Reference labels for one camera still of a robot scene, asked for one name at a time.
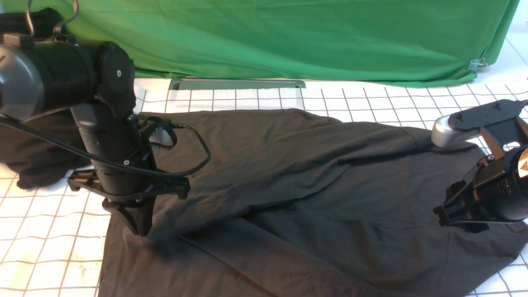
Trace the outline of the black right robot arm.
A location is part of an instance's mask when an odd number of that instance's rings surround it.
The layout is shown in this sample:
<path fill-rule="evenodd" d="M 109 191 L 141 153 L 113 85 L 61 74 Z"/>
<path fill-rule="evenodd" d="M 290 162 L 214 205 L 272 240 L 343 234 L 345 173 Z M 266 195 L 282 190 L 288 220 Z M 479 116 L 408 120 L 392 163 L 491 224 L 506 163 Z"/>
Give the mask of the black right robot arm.
<path fill-rule="evenodd" d="M 447 188 L 444 203 L 433 210 L 439 224 L 471 233 L 490 224 L 510 224 L 515 230 L 527 218 L 527 174 L 527 146 L 482 158 L 464 180 Z"/>

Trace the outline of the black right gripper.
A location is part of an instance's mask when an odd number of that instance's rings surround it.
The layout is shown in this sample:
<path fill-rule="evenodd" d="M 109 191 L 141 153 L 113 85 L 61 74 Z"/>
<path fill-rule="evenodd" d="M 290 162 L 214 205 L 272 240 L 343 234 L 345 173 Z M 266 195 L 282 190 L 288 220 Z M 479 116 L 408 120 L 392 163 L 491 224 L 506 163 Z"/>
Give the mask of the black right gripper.
<path fill-rule="evenodd" d="M 444 203 L 434 208 L 439 224 L 469 233 L 488 231 L 490 224 L 519 231 L 528 209 L 527 152 L 507 151 L 499 159 L 489 155 L 469 175 L 449 186 Z"/>

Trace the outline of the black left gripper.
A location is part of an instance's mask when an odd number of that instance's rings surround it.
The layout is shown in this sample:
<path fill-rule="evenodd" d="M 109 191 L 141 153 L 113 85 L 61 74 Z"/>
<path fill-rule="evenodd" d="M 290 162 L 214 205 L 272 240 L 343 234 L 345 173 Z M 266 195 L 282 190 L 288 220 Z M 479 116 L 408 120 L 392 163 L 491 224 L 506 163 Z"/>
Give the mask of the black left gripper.
<path fill-rule="evenodd" d="M 88 190 L 107 200 L 102 207 L 121 219 L 134 234 L 145 237 L 152 227 L 154 200 L 163 194 L 175 194 L 186 199 L 190 190 L 187 177 L 159 177 L 113 170 L 76 170 L 68 177 L 74 192 Z"/>

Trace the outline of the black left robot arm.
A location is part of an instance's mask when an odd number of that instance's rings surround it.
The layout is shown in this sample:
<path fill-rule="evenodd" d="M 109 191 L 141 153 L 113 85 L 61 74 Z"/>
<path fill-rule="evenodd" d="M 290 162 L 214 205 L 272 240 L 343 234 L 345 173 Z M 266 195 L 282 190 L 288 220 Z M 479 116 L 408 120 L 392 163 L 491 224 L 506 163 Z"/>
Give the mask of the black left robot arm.
<path fill-rule="evenodd" d="M 156 197 L 190 190 L 191 171 L 161 171 L 153 156 L 187 126 L 137 116 L 133 60 L 113 42 L 64 35 L 57 20 L 51 8 L 1 16 L 1 162 L 21 189 L 91 163 L 69 177 L 71 190 L 101 195 L 104 210 L 146 236 Z"/>

